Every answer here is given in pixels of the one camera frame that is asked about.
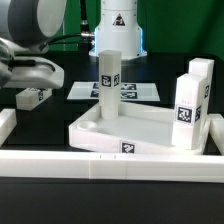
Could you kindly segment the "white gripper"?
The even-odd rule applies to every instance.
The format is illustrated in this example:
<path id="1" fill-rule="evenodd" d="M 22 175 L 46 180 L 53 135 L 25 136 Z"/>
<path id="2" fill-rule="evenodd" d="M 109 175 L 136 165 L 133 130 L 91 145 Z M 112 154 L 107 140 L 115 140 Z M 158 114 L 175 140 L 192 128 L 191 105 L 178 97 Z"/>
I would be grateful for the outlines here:
<path id="1" fill-rule="evenodd" d="M 41 57 L 19 56 L 9 61 L 10 79 L 4 88 L 59 89 L 64 83 L 64 70 Z"/>

